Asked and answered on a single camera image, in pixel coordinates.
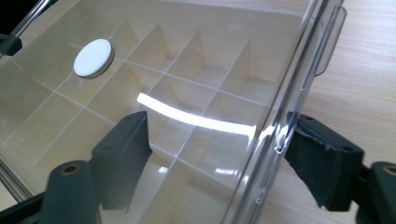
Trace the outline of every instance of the wooden table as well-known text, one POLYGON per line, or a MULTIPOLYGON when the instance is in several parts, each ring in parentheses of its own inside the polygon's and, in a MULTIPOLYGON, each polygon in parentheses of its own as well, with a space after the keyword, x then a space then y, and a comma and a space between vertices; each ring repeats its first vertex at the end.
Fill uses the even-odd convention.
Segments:
MULTIPOLYGON (((303 113, 366 151, 364 164, 396 162, 396 1, 346 0, 348 14, 327 71, 303 113)), ((265 223, 354 223, 319 209, 286 161, 264 207, 265 223)))

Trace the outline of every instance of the screw hole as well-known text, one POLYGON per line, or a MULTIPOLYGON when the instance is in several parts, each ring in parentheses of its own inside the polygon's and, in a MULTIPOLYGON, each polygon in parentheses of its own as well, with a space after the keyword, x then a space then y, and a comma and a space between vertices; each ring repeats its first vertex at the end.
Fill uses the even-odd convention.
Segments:
POLYGON ((79 170, 79 166, 76 165, 76 164, 73 164, 73 165, 69 165, 69 166, 64 167, 64 168, 61 170, 60 173, 61 173, 61 175, 73 175, 73 174, 75 174, 78 170, 79 170))
POLYGON ((352 147, 343 147, 343 150, 344 151, 353 151, 353 148, 352 147))
POLYGON ((394 165, 384 166, 383 169, 390 175, 396 175, 396 166, 394 165))

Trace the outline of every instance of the white round disc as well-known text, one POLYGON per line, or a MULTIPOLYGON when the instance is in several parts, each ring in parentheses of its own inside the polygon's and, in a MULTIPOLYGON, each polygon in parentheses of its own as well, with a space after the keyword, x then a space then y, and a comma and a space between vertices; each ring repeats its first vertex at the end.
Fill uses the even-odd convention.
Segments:
POLYGON ((74 71, 80 77, 98 76, 102 68, 112 60, 110 42, 105 39, 93 40, 78 54, 74 62, 74 71))

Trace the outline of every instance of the storage compartment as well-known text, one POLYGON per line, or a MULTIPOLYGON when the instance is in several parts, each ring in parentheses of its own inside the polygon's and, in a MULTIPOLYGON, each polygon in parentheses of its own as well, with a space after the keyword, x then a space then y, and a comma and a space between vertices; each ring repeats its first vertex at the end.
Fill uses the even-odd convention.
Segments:
MULTIPOLYGON (((102 211, 103 221, 227 222, 241 212, 240 203, 253 200, 249 193, 261 190, 261 183, 248 184, 257 177, 259 155, 271 159, 293 128, 287 115, 304 100, 302 87, 312 80, 322 44, 311 19, 321 20, 322 4, 80 0, 63 6, 62 17, 0 63, 0 158, 37 194, 54 167, 88 161, 119 120, 147 111, 153 154, 130 211, 102 211), (111 43, 114 61, 99 77, 76 76, 79 51, 99 38, 111 43)), ((269 188, 271 181, 265 183, 269 188)))

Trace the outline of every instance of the transparent plastic wall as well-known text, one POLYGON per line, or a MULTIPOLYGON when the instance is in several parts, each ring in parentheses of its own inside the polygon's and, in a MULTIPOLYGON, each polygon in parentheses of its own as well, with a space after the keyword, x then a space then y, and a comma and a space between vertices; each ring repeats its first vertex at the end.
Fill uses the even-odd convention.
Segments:
POLYGON ((253 223, 340 5, 78 1, 0 65, 0 157, 37 194, 54 167, 89 160, 122 117, 145 110, 153 155, 131 212, 104 222, 253 223), (77 77, 74 59, 97 38, 113 63, 77 77))

